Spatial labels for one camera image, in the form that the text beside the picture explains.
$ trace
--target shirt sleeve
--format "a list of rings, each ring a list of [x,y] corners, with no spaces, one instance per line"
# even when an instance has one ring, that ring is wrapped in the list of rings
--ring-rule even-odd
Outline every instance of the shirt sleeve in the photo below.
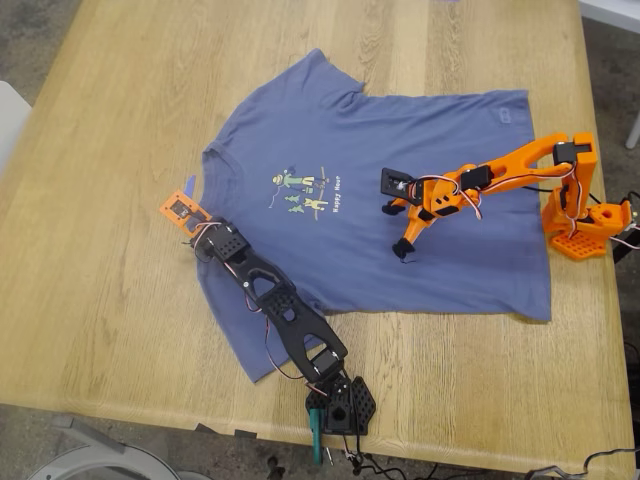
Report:
[[[257,88],[247,98],[247,103],[269,106],[298,102],[331,106],[345,96],[361,92],[363,86],[363,82],[358,82],[333,66],[324,53],[316,48],[276,78]]]

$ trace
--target wire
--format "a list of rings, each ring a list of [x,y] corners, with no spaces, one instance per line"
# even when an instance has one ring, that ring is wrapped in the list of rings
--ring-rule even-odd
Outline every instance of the wire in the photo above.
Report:
[[[558,467],[557,465],[551,465],[549,467],[539,468],[537,470],[530,470],[524,476],[524,479],[525,480],[531,480],[532,478],[542,477],[543,475],[546,475],[548,473],[555,473],[560,478],[563,478],[564,480],[583,480],[589,474],[589,463],[594,458],[609,456],[609,455],[613,455],[615,453],[635,453],[635,452],[638,452],[638,451],[640,451],[640,447],[614,448],[613,450],[605,450],[605,451],[602,451],[602,452],[596,452],[596,453],[592,453],[591,455],[589,455],[585,459],[584,465],[582,466],[583,471],[580,472],[580,473],[567,473],[564,470],[562,470],[560,467]]]
[[[629,342],[624,342],[624,346],[629,347],[631,350],[635,352],[636,361],[640,363],[640,352],[638,351],[638,348],[633,343],[629,343]]]
[[[267,326],[265,328],[265,332],[264,332],[264,348],[267,351],[267,356],[269,357],[269,361],[271,362],[271,365],[273,365],[273,368],[275,368],[276,370],[278,370],[282,375],[284,375],[285,377],[287,377],[289,380],[299,380],[302,377],[304,377],[304,375],[300,375],[299,377],[292,377],[291,375],[287,375],[286,373],[284,373],[280,367],[278,367],[276,365],[276,362],[273,361],[273,357],[271,356],[271,352],[269,351],[269,345],[267,344],[267,339],[269,338],[269,317],[267,317],[266,315],[264,316],[264,319],[267,322]]]
[[[469,470],[464,473],[457,473],[455,475],[445,477],[443,480],[452,480],[454,478],[462,478],[462,477],[475,477],[478,475],[486,475],[487,473],[489,473],[489,470]]]
[[[423,175],[421,177],[416,178],[413,182],[411,182],[411,185],[409,185],[409,196],[412,198],[415,198],[414,192],[415,192],[415,185],[416,182],[420,181],[420,180],[445,180],[447,182],[453,183],[456,186],[456,189],[453,191],[453,195],[462,195],[462,197],[467,201],[467,203],[473,208],[473,210],[476,213],[476,218],[478,220],[482,220],[482,212],[480,211],[480,209],[478,208],[478,206],[481,203],[481,200],[478,201],[478,204],[476,205],[473,200],[471,200],[471,197],[469,197],[469,194],[467,194],[464,190],[462,190],[460,188],[460,184],[458,182],[456,182],[453,178],[449,178],[449,177],[445,177],[443,175]]]
[[[493,185],[489,185],[488,187],[482,190],[483,193],[489,193],[491,190],[498,188],[503,183],[511,182],[513,180],[517,180],[518,178],[527,178],[527,177],[535,177],[535,178],[564,178],[571,175],[576,169],[575,164],[572,165],[571,169],[566,173],[562,173],[560,175],[537,175],[535,173],[526,173],[524,175],[516,175],[515,177],[505,178],[504,180],[500,180],[499,182],[494,183]]]
[[[244,293],[244,304],[247,306],[247,308],[249,309],[249,311],[251,313],[260,313],[262,311],[262,309],[260,307],[255,308],[255,309],[251,308],[251,305],[249,305],[249,295],[247,295],[247,292]]]
[[[378,472],[375,471],[375,469],[373,470],[375,472],[376,475],[384,475],[385,477],[387,477],[389,480],[393,480],[388,473],[389,472],[398,472],[401,476],[403,480],[407,480],[407,476],[404,474],[404,472],[402,470],[400,470],[397,467],[391,467],[391,468],[387,468],[387,469],[383,469],[380,465],[378,465],[378,462],[376,462],[373,459],[373,456],[369,453],[365,454],[364,458],[366,458],[367,460],[369,460],[371,463],[373,463],[373,465],[379,470]]]
[[[344,375],[344,378],[347,379],[347,382],[349,382],[349,397],[351,400],[351,406],[353,407],[353,415],[356,419],[356,457],[358,457],[358,460],[362,462],[362,452],[360,451],[360,421],[358,419],[358,406],[353,398],[353,382],[349,378],[349,375],[347,375],[346,370],[342,369],[342,374]]]
[[[640,193],[636,192],[635,190],[629,190],[629,193],[627,193],[627,196],[625,197],[627,200],[631,201],[631,196],[634,196],[638,199],[640,199]]]
[[[614,242],[618,242],[623,244],[624,246],[630,248],[631,250],[640,250],[640,247],[634,247],[630,243],[625,242],[624,240],[619,239],[618,237],[609,237],[609,240],[613,240]]]
[[[433,474],[436,473],[436,470],[438,469],[438,467],[440,466],[440,464],[438,463],[434,463],[433,464],[433,468],[431,469],[431,471],[429,472],[429,475],[427,475],[425,478],[422,477],[416,477],[413,480],[431,480],[431,478],[433,477]]]
[[[524,188],[525,190],[532,190],[534,192],[544,192],[544,193],[553,192],[553,190],[550,188],[537,188],[537,187],[529,187],[529,186],[524,186],[522,188]]]
[[[326,393],[324,393],[322,390],[320,390],[319,388],[314,387],[313,385],[311,385],[309,382],[304,382],[305,387],[309,388],[310,390],[313,390],[314,392],[319,393],[320,395],[324,395],[325,397],[329,397],[329,395],[327,395]]]
[[[522,187],[522,188],[524,188],[525,190],[531,190],[533,192],[543,192],[543,193],[551,193],[551,192],[553,192],[553,189],[551,189],[551,188],[537,188],[537,187],[530,187],[530,186],[525,186],[525,187]],[[590,193],[589,197],[591,197],[591,200],[593,200],[594,202],[596,202],[598,204],[602,203],[600,200],[598,200],[598,198],[593,193]]]
[[[195,242],[193,243],[193,251],[196,251],[196,247],[198,246],[198,242],[200,241],[200,239],[202,238],[202,235],[204,235],[204,232],[206,232],[207,230],[209,230],[212,226],[214,225],[220,225],[220,222],[201,222],[201,223],[197,223],[196,226],[194,228],[198,228],[198,227],[202,227],[204,226],[204,228],[202,230],[200,230],[200,233],[198,234],[198,236],[196,237]]]

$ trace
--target orange arm link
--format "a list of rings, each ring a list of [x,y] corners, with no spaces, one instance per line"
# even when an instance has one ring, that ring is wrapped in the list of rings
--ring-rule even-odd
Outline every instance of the orange arm link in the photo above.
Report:
[[[549,155],[553,151],[554,145],[566,141],[568,141],[566,134],[554,133],[527,143],[504,157],[483,163],[482,165],[489,166],[493,178],[491,183],[482,189],[482,193],[490,195],[505,192],[546,178],[558,178],[566,174],[572,168],[569,164],[559,164],[544,168],[530,167],[532,163]]]

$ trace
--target cartoon graphic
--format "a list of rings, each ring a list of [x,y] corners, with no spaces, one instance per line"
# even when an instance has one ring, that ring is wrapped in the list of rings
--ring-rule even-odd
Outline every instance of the cartoon graphic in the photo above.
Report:
[[[272,179],[276,185],[284,185],[287,188],[291,188],[292,185],[306,185],[310,187],[313,185],[314,180],[314,177],[294,177],[287,170],[284,171],[284,175],[278,174]]]
[[[320,210],[321,212],[324,211],[324,207],[321,207],[320,205],[328,205],[328,204],[329,202],[323,202],[322,200],[312,200],[310,198],[304,199],[305,207],[311,207],[314,210]]]
[[[331,179],[325,177],[324,167],[320,167],[320,176],[315,175],[296,175],[296,169],[291,166],[277,173],[271,178],[271,182],[277,187],[276,192],[271,197],[271,203],[269,208],[273,208],[276,203],[276,197],[280,194],[280,189],[287,188],[291,192],[290,195],[284,197],[287,202],[294,203],[296,205],[287,208],[291,213],[304,213],[303,207],[310,207],[313,211],[313,218],[318,221],[318,212],[325,211],[325,205],[328,205],[328,201],[322,200],[325,195],[325,188],[327,184],[331,182]],[[336,177],[336,185],[332,190],[340,190],[339,177]],[[301,204],[302,194],[304,194],[304,203]]]

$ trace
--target white chair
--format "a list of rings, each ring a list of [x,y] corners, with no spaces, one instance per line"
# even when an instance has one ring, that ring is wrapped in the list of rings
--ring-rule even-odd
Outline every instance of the white chair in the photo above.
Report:
[[[31,107],[7,82],[0,82],[0,173],[20,136]]]
[[[580,13],[583,17],[640,33],[640,0],[580,0]],[[625,146],[635,147],[639,137],[640,112]]]

